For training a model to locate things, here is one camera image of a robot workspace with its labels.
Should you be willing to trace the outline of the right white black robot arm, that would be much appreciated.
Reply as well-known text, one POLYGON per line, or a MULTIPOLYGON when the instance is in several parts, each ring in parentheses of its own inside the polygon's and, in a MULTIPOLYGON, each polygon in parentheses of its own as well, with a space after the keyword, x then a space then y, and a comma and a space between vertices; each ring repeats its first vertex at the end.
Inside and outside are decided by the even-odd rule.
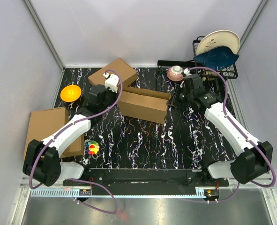
POLYGON ((231 178, 246 184, 270 171, 272 145, 251 135, 231 115, 221 97, 206 90, 199 75, 187 75, 182 81, 172 96, 175 103, 203 113, 226 138, 236 155, 234 160, 211 161, 206 164, 205 171, 201 174, 203 184, 211 186, 220 178, 231 178))

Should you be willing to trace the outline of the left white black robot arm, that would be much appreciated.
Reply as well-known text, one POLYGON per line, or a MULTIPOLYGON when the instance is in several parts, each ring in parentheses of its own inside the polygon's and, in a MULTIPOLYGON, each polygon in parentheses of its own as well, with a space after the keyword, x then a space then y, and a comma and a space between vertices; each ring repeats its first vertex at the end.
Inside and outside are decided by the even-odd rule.
POLYGON ((62 162, 64 151, 80 136, 87 133, 118 102, 121 93, 118 85, 96 85, 90 89, 81 108, 73 118, 53 135, 38 141, 30 141, 27 147, 22 172, 28 175, 31 189, 36 187, 32 180, 47 187, 57 180, 73 179, 83 186, 89 182, 89 173, 77 162, 62 162))

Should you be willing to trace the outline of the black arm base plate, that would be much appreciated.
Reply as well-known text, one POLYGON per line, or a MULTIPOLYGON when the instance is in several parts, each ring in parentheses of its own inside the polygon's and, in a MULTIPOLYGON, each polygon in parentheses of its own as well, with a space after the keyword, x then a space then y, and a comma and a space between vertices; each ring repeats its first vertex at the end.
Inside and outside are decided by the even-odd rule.
POLYGON ((201 170, 194 169, 85 169, 81 180, 111 184, 159 184, 172 183, 189 187, 227 187, 229 181, 223 178, 206 178, 201 170))

